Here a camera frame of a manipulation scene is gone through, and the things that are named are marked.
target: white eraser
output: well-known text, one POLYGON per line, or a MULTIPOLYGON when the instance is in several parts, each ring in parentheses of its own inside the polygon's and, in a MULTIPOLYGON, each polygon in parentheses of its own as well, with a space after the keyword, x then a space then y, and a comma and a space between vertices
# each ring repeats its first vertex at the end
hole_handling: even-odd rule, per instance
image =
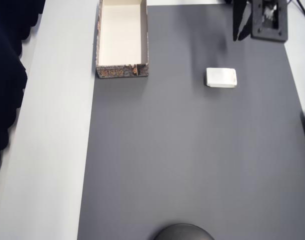
POLYGON ((237 86, 237 75, 233 68, 211 68, 206 69, 206 85, 211 88, 235 88, 237 86))

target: open cardboard box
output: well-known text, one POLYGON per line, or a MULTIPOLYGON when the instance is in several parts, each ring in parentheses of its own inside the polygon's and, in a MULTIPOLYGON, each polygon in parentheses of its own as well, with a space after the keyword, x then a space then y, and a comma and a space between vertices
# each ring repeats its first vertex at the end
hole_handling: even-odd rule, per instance
POLYGON ((146 0, 100 0, 98 12, 99 77, 148 76, 146 0))

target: white object edge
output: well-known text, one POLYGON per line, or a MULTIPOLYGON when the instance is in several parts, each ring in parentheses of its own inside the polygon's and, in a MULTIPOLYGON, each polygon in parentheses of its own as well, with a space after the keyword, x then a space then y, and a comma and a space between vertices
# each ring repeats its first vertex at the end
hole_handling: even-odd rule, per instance
POLYGON ((208 67, 206 85, 211 88, 235 88, 237 86, 236 70, 233 68, 208 67))

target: dark fabric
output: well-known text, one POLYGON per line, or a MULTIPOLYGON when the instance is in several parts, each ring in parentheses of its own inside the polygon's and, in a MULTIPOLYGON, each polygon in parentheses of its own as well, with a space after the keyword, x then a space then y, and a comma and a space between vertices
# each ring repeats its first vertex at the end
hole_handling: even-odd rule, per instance
POLYGON ((8 128, 16 119, 27 74, 19 56, 22 40, 43 12, 45 0, 0 0, 0 161, 9 142, 8 128))

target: gray table surface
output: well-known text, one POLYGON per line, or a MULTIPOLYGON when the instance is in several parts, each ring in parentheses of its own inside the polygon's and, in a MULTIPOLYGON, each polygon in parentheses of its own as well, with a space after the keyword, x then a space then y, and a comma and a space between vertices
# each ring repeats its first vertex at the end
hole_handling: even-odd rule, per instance
POLYGON ((232 40, 226 5, 150 6, 149 77, 97 79, 79 240, 305 240, 305 135, 283 44, 232 40), (208 88, 207 67, 237 87, 208 88))

